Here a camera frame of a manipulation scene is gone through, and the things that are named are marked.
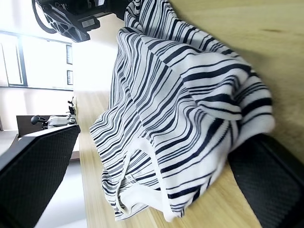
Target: white wall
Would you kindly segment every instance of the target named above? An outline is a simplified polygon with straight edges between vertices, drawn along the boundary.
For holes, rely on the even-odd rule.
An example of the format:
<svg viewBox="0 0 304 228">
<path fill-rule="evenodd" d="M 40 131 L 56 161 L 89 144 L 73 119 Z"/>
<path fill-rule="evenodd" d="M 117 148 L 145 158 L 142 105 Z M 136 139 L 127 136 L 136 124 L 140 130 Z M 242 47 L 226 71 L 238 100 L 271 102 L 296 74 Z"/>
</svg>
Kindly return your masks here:
<svg viewBox="0 0 304 228">
<path fill-rule="evenodd" d="M 72 96 L 72 91 L 0 87 L 3 129 L 18 129 L 16 115 L 65 114 Z"/>
<path fill-rule="evenodd" d="M 75 91 L 109 91 L 117 56 L 117 33 L 124 22 L 111 14 L 99 18 L 100 28 L 89 32 L 91 40 L 73 43 Z"/>
</svg>

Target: desk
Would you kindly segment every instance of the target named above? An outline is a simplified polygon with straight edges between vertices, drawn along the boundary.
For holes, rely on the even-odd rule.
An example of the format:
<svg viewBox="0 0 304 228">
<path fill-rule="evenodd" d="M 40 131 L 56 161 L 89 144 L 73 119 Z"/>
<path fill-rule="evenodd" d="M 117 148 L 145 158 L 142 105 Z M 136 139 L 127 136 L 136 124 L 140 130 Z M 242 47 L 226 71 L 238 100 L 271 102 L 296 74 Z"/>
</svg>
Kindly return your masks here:
<svg viewBox="0 0 304 228">
<path fill-rule="evenodd" d="M 274 136 L 304 162 L 304 3 L 302 0 L 171 0 L 180 18 L 228 44 L 261 75 L 275 100 Z M 219 179 L 194 202 L 186 216 L 167 223 L 146 209 L 121 222 L 104 198 L 102 164 L 88 128 L 107 109 L 115 60 L 116 34 L 123 23 L 101 18 L 91 41 L 73 45 L 77 118 L 81 127 L 80 162 L 88 228 L 255 228 L 260 227 L 227 164 Z"/>
</svg>

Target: white fabric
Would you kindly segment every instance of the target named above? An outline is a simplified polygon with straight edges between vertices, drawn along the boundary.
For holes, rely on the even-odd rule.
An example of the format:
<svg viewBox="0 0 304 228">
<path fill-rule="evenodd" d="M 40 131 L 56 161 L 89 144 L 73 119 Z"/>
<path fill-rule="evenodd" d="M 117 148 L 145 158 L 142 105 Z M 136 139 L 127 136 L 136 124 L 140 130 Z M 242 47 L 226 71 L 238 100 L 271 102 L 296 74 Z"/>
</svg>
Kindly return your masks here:
<svg viewBox="0 0 304 228">
<path fill-rule="evenodd" d="M 179 20 L 166 0 L 135 0 L 125 26 L 109 109 L 90 128 L 102 187 L 116 220 L 152 206 L 171 221 L 230 151 L 273 129 L 271 95 L 250 64 Z"/>
</svg>

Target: window frame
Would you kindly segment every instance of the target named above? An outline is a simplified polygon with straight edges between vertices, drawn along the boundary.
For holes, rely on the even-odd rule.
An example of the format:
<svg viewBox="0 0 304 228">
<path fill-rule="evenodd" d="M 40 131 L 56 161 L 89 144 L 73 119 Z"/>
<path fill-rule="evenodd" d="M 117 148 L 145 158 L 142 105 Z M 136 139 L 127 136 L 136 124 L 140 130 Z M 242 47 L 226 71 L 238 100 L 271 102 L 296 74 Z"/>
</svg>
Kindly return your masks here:
<svg viewBox="0 0 304 228">
<path fill-rule="evenodd" d="M 15 33 L 15 32 L 8 32 L 8 31 L 3 31 L 0 30 L 0 34 L 4 34 L 4 35 L 9 35 L 9 36 L 15 36 L 17 37 L 18 43 L 16 45 L 16 55 L 17 55 L 17 59 L 18 59 L 18 67 L 19 67 L 19 76 L 20 76 L 20 80 L 22 79 L 22 84 L 11 84 L 9 82 L 9 77 L 8 77 L 8 73 L 7 73 L 7 68 L 6 68 L 6 63 L 5 63 L 5 58 L 4 59 L 4 66 L 5 66 L 5 72 L 6 72 L 6 78 L 7 78 L 7 84 L 9 87 L 20 87 L 20 88 L 29 88 L 28 87 L 28 81 L 27 81 L 27 74 L 26 74 L 26 68 L 25 68 L 25 62 L 24 62 L 24 55 L 23 55 L 23 47 L 22 47 L 22 36 L 26 36 L 26 37 L 33 37 L 33 38 L 38 38 L 38 39 L 43 39 L 46 41 L 52 41 L 52 42 L 58 42 L 58 43 L 63 43 L 66 44 L 66 46 L 70 46 L 72 47 L 72 43 L 69 42 L 64 42 L 64 41 L 60 41 L 60 40 L 55 40 L 55 39 L 48 39 L 48 38 L 43 38 L 43 37 L 36 37 L 36 36 L 31 36 L 31 35 L 25 35 L 25 34 L 19 34 L 19 33 Z M 58 90 L 56 88 L 39 88 L 39 89 L 53 89 L 53 90 Z"/>
<path fill-rule="evenodd" d="M 69 72 L 72 72 L 72 77 L 73 77 L 73 83 L 72 84 L 70 84 L 69 82 L 68 82 L 68 73 Z M 68 86 L 73 86 L 74 85 L 74 74 L 73 74 L 73 71 L 72 70 L 66 70 L 66 84 L 68 85 Z"/>
<path fill-rule="evenodd" d="M 68 49 L 69 48 L 72 48 L 72 45 L 66 45 L 66 64 L 69 64 L 69 65 L 73 65 L 73 57 L 72 57 L 72 62 L 70 63 L 69 61 L 68 61 Z"/>
</svg>

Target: black and white striped fabric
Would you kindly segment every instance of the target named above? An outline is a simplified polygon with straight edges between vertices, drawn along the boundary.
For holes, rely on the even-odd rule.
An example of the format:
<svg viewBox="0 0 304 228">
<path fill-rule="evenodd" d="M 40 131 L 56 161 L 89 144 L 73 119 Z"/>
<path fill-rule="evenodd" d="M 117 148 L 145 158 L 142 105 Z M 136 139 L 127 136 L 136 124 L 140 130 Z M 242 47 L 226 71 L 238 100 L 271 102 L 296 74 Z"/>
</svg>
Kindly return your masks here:
<svg viewBox="0 0 304 228">
<path fill-rule="evenodd" d="M 230 151 L 273 129 L 271 95 L 250 64 L 166 0 L 133 1 L 125 26 L 109 109 L 90 128 L 102 187 L 116 220 L 151 206 L 171 221 L 216 180 Z"/>
</svg>

